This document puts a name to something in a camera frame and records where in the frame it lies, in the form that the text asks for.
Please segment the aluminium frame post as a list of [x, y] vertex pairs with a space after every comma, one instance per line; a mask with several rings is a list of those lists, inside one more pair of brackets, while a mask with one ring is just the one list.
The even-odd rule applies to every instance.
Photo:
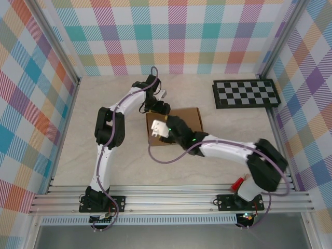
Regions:
[[267, 77], [309, 2], [310, 0], [284, 1], [254, 67], [257, 78]]
[[31, 11], [32, 15], [36, 19], [40, 28], [42, 29], [45, 37], [49, 41], [51, 47], [54, 49], [57, 54], [59, 60], [63, 64], [65, 70], [69, 74], [71, 80], [75, 83], [75, 85], [80, 84], [80, 77], [75, 72], [74, 67], [72, 66], [69, 58], [67, 57], [62, 45], [60, 44], [52, 26], [49, 24], [46, 16], [44, 15], [41, 7], [39, 6], [37, 0], [24, 0], [27, 7]]

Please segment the brown cardboard paper box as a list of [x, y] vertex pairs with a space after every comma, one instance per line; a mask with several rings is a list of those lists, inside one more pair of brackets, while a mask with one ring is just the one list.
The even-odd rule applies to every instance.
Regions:
[[[203, 131], [203, 123], [201, 120], [200, 111], [197, 107], [191, 108], [178, 108], [172, 109], [169, 113], [171, 116], [178, 116], [183, 119], [185, 123], [193, 130], [193, 131]], [[146, 113], [146, 124], [147, 124], [147, 133], [148, 133], [148, 141], [151, 146], [165, 146], [165, 145], [175, 145], [175, 142], [165, 143], [160, 141], [158, 137], [151, 137], [151, 126], [154, 120], [159, 120], [166, 122], [165, 115], [157, 114], [157, 113]]]

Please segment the small electronics board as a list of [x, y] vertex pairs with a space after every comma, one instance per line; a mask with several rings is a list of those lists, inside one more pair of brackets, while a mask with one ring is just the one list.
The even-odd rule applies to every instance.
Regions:
[[237, 214], [237, 226], [241, 228], [250, 227], [254, 224], [254, 217], [252, 214], [243, 213]]
[[89, 216], [89, 223], [91, 225], [109, 225], [112, 223], [113, 215], [110, 213], [106, 214], [92, 214]]

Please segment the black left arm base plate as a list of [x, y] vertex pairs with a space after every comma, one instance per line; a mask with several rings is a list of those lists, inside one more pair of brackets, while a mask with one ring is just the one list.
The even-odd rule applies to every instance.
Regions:
[[115, 213], [117, 203], [119, 212], [125, 211], [126, 197], [125, 196], [112, 196], [114, 201], [110, 200], [107, 196], [101, 195], [99, 197], [91, 197], [81, 195], [79, 197], [79, 209], [80, 213]]

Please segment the aluminium side rail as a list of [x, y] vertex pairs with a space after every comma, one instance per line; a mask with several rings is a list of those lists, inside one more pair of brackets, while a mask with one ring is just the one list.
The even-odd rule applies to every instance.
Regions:
[[266, 108], [266, 113], [270, 122], [270, 126], [272, 129], [272, 133], [274, 136], [274, 140], [276, 142], [276, 146], [278, 148], [278, 151], [283, 155], [283, 157], [286, 159], [288, 166], [286, 169], [286, 173], [290, 175], [290, 178], [292, 180], [293, 183], [293, 190], [294, 191], [299, 191], [299, 186], [297, 183], [296, 178], [294, 178], [294, 173], [293, 170], [291, 169], [291, 162], [290, 162], [290, 158], [288, 156], [287, 150], [283, 144], [282, 141], [282, 136], [281, 136], [281, 131], [280, 128], [278, 126], [278, 121], [276, 119], [275, 113], [274, 113], [274, 109], [272, 107], [267, 107]]
[[75, 103], [76, 103], [76, 99], [77, 99], [77, 95], [78, 95], [78, 92], [79, 92], [81, 81], [82, 81], [82, 78], [79, 78], [77, 80], [77, 82], [75, 83], [75, 88], [74, 88], [74, 92], [73, 92], [72, 101], [71, 101], [70, 107], [69, 107], [69, 109], [67, 111], [67, 115], [66, 115], [64, 129], [63, 129], [63, 132], [60, 136], [59, 145], [57, 147], [54, 160], [51, 163], [51, 166], [49, 167], [49, 169], [47, 171], [46, 181], [45, 181], [45, 184], [44, 184], [44, 186], [43, 186], [43, 188], [41, 189], [41, 192], [40, 192], [42, 194], [47, 194], [48, 193], [48, 189], [51, 186], [51, 182], [54, 180], [54, 177], [56, 175], [56, 171], [57, 171], [59, 161], [60, 161], [60, 158], [61, 158], [61, 153], [62, 153], [62, 150], [63, 150], [63, 146], [64, 146], [65, 138], [66, 138], [66, 135], [67, 135], [67, 131], [68, 131], [68, 128], [69, 128], [69, 125], [70, 125], [70, 120], [71, 120], [72, 113], [73, 113], [73, 110], [74, 110], [74, 107], [75, 107]]

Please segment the red block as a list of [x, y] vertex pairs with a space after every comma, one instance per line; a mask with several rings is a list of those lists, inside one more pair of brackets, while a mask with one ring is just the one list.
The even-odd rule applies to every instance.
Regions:
[[243, 182], [244, 182], [244, 178], [242, 178], [242, 177], [238, 178], [238, 179], [232, 184], [231, 189], [232, 189], [233, 191], [237, 191]]

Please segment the black grey checkerboard panel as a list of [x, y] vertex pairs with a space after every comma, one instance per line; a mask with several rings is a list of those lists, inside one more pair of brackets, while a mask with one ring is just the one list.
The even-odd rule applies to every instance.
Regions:
[[215, 80], [212, 89], [217, 109], [273, 108], [281, 103], [272, 79]]

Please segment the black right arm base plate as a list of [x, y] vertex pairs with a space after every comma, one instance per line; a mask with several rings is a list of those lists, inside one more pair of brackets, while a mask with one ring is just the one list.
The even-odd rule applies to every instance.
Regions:
[[262, 195], [252, 201], [245, 201], [234, 194], [217, 195], [219, 211], [263, 211], [265, 209]]

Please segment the aluminium front rail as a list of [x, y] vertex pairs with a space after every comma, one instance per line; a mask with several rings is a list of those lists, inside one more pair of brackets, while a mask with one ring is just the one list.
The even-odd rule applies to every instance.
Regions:
[[[36, 195], [31, 215], [74, 215], [79, 211], [79, 197], [84, 186], [51, 186], [44, 195]], [[207, 214], [217, 213], [213, 200], [230, 194], [230, 185], [137, 185], [111, 186], [110, 194], [126, 197], [124, 214]], [[271, 213], [314, 211], [307, 192], [292, 189], [288, 196], [272, 197]]]

